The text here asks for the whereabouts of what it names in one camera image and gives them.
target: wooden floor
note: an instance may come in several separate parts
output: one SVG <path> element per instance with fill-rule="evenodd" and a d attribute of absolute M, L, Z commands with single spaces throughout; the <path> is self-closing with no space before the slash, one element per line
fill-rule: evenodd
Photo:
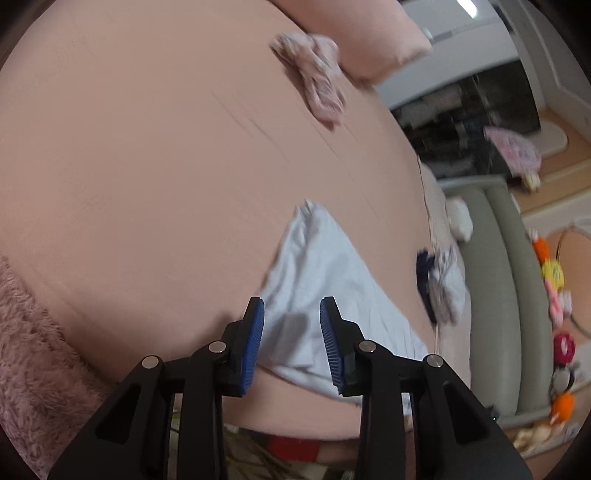
<path fill-rule="evenodd" d="M 549 452 L 528 458 L 525 463 L 530 467 L 531 475 L 534 480 L 543 480 L 543 478 L 556 466 L 569 447 L 570 442 L 550 450 Z"/>
<path fill-rule="evenodd" d="M 533 212 L 552 203 L 591 189 L 591 144 L 552 110 L 540 112 L 560 126 L 569 138 L 566 150 L 542 161 L 539 192 L 529 194 L 520 188 L 512 192 L 523 213 Z"/>

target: plush toy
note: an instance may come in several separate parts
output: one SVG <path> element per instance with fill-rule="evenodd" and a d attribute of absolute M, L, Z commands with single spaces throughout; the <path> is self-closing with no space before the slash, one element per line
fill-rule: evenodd
<path fill-rule="evenodd" d="M 564 423 L 550 425 L 543 421 L 532 428 L 521 429 L 513 440 L 513 446 L 521 453 L 533 450 L 553 437 L 557 437 L 564 430 Z"/>
<path fill-rule="evenodd" d="M 550 411 L 550 424 L 564 423 L 569 420 L 574 412 L 574 396 L 570 393 L 563 393 L 552 402 Z"/>
<path fill-rule="evenodd" d="M 544 279 L 544 287 L 550 304 L 548 313 L 552 319 L 552 328 L 556 330 L 561 328 L 564 319 L 573 313 L 573 299 L 568 290 L 558 292 L 548 278 Z"/>
<path fill-rule="evenodd" d="M 566 332 L 554 335 L 554 364 L 557 367 L 566 367 L 573 361 L 576 344 L 573 337 Z"/>
<path fill-rule="evenodd" d="M 537 173 L 524 173 L 521 182 L 529 193 L 537 192 L 542 186 L 542 179 Z"/>
<path fill-rule="evenodd" d="M 543 265 L 544 262 L 550 260 L 550 247 L 548 242 L 539 236 L 535 230 L 529 231 L 531 246 L 534 247 L 535 256 L 538 257 L 538 262 Z"/>
<path fill-rule="evenodd" d="M 447 221 L 453 237 L 458 242 L 469 242 L 474 231 L 470 210 L 462 197 L 451 197 L 445 201 Z"/>
<path fill-rule="evenodd" d="M 573 364 L 566 367 L 557 367 L 554 370 L 550 384 L 550 398 L 554 399 L 572 388 L 574 385 L 575 370 L 579 366 L 579 364 Z"/>
<path fill-rule="evenodd" d="M 549 280 L 557 291 L 564 287 L 564 272 L 557 260 L 546 260 L 542 264 L 542 277 Z"/>

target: pink fuzzy blanket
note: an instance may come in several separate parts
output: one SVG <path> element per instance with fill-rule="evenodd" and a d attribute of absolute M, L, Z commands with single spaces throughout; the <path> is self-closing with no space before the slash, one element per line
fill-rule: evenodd
<path fill-rule="evenodd" d="M 41 479 L 108 392 L 0 257 L 0 424 Z"/>

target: sofa cushion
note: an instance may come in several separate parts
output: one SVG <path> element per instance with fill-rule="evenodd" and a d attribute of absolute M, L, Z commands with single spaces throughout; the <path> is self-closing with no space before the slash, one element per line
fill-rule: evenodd
<path fill-rule="evenodd" d="M 460 245 L 472 298 L 472 391 L 501 415 L 517 411 L 521 383 L 519 304 L 505 241 L 495 212 L 477 186 L 455 189 L 468 205 L 472 239 Z"/>
<path fill-rule="evenodd" d="M 534 249 L 507 186 L 502 184 L 487 189 L 486 197 L 505 241 L 519 304 L 521 387 L 517 410 L 535 410 L 548 406 L 548 389 L 554 368 L 548 295 Z"/>

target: bed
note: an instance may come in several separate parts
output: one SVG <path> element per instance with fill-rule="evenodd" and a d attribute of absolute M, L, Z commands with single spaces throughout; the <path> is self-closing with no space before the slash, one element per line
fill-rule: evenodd
<path fill-rule="evenodd" d="M 0 249 L 103 375 L 217 338 L 261 287 L 295 206 L 322 203 L 431 349 L 413 149 L 371 87 L 311 115 L 265 0 L 58 0 L 0 70 Z M 360 409 L 260 370 L 225 419 L 320 439 Z"/>

